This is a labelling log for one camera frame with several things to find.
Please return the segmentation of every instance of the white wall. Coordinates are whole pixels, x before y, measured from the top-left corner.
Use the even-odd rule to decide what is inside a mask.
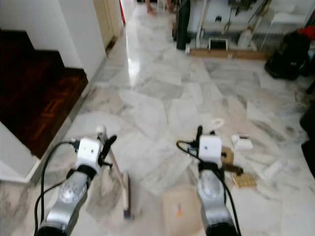
[[[0,27],[26,30],[36,49],[58,50],[65,66],[82,67],[57,0],[1,0]]]
[[[202,0],[192,0],[191,1],[191,10],[190,10],[190,19],[188,31],[197,32],[199,17],[201,13]],[[311,9],[314,8],[314,0],[273,0],[272,4],[282,4],[285,3],[295,3],[297,5],[296,13],[309,15]],[[235,11],[232,11],[231,21],[232,24],[247,24],[248,20],[254,14],[255,10],[262,3],[262,0],[257,0],[253,5],[252,9],[249,11],[241,11],[238,16],[235,16]],[[222,23],[225,24],[228,22],[230,14],[230,8],[228,6],[228,0],[208,0],[207,12],[205,17],[205,22],[214,23],[217,16],[222,16]],[[262,24],[262,30],[266,31],[267,28]]]
[[[38,160],[0,122],[0,179],[25,179]]]
[[[92,78],[105,57],[92,0],[59,0],[76,51],[88,76]]]
[[[36,49],[58,50],[88,80],[106,56],[92,0],[0,0],[0,27],[26,30]]]

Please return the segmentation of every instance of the wooden staircase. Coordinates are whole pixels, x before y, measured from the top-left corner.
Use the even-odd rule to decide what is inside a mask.
[[[24,31],[0,31],[0,121],[38,158],[87,84],[58,51],[35,50]]]

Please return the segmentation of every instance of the black pole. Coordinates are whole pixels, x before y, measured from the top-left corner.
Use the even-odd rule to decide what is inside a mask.
[[[187,27],[190,16],[190,0],[182,0],[179,7],[178,29],[177,29],[177,44],[179,50],[186,49],[187,42]]]

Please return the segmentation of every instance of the wooden stair step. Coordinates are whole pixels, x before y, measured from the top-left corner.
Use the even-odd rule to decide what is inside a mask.
[[[12,132],[41,158],[87,83],[82,69],[65,69],[64,74],[38,98],[37,108],[12,124]]]
[[[18,116],[24,116],[38,102],[45,88],[64,71],[61,56],[57,51],[35,51],[28,59],[5,77],[4,91],[0,93],[0,119],[9,125]]]

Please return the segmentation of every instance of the person's foot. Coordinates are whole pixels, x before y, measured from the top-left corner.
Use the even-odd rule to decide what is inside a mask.
[[[151,16],[155,16],[156,15],[156,12],[150,7],[147,9],[147,13]]]

